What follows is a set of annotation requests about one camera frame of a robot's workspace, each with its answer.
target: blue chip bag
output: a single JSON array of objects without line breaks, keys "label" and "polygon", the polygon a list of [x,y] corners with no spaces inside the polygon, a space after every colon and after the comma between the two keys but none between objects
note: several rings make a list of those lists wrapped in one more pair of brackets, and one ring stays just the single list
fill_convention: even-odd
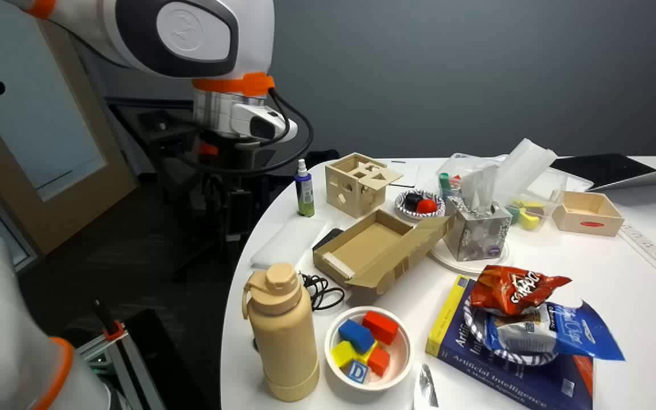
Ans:
[{"label": "blue chip bag", "polygon": [[535,311],[515,317],[490,314],[485,332],[487,346],[492,350],[624,360],[604,320],[586,302],[579,308],[546,302]]}]

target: chip bag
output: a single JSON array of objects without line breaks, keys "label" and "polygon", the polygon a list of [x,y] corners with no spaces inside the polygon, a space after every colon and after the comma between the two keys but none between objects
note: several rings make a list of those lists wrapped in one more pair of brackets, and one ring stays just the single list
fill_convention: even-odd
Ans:
[{"label": "chip bag", "polygon": [[530,270],[487,265],[472,289],[470,303],[497,316],[529,314],[555,288],[569,282],[567,277],[547,277]]},{"label": "chip bag", "polygon": [[490,314],[485,334],[492,350],[624,360],[604,320],[586,302],[579,308],[546,302],[531,314],[517,317]]}]

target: white table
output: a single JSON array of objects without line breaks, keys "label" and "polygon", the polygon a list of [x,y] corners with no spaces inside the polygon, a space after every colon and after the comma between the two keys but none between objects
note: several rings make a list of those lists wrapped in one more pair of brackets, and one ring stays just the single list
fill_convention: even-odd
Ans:
[{"label": "white table", "polygon": [[[635,157],[656,167],[656,157]],[[406,160],[419,164],[422,180],[434,178],[443,159]],[[326,203],[325,167],[314,167],[315,218],[328,221],[331,228],[348,228],[356,220]],[[388,187],[384,210],[393,213],[393,199],[405,188]],[[607,192],[632,225],[656,243],[656,186]],[[296,215],[294,187],[282,192],[268,208],[247,241],[232,280],[222,333],[222,408],[412,408],[416,366],[403,383],[379,395],[363,395],[343,385],[330,372],[323,355],[326,328],[341,311],[343,303],[314,315],[315,339],[320,356],[317,389],[296,403],[283,403],[268,392],[262,363],[252,348],[252,329],[241,315],[242,286],[252,273],[249,261],[283,225]],[[563,275],[573,282],[554,294],[554,301],[573,303],[583,297],[609,325],[627,358],[625,362],[594,361],[594,409],[656,408],[656,269],[626,241],[614,238],[558,231],[552,220],[537,233],[511,228],[516,267]],[[306,249],[298,267],[305,274],[325,275],[313,267]],[[415,364],[428,363],[437,396],[443,408],[522,409],[526,408],[490,389],[461,371],[427,355],[427,335],[445,301],[456,275],[429,257],[412,268],[376,305],[399,316],[408,326]]]}]

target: red block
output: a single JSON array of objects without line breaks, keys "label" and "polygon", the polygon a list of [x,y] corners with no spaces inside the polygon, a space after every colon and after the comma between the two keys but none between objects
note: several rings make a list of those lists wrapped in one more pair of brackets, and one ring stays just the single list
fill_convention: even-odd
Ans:
[{"label": "red block", "polygon": [[371,334],[376,340],[385,345],[391,345],[399,330],[396,322],[375,311],[370,311],[364,316],[363,325],[371,330]]},{"label": "red block", "polygon": [[388,359],[391,356],[387,352],[384,352],[380,348],[374,348],[373,352],[369,356],[369,361],[366,363],[374,373],[379,376],[383,376],[383,372],[388,368]]}]

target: power strip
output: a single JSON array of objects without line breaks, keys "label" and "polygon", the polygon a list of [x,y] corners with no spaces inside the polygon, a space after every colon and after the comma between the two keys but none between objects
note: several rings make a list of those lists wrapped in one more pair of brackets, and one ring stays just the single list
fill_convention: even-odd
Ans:
[{"label": "power strip", "polygon": [[656,245],[646,238],[640,231],[637,231],[632,225],[622,225],[620,229],[622,238],[628,242],[637,252],[640,253],[648,262],[656,267]]}]

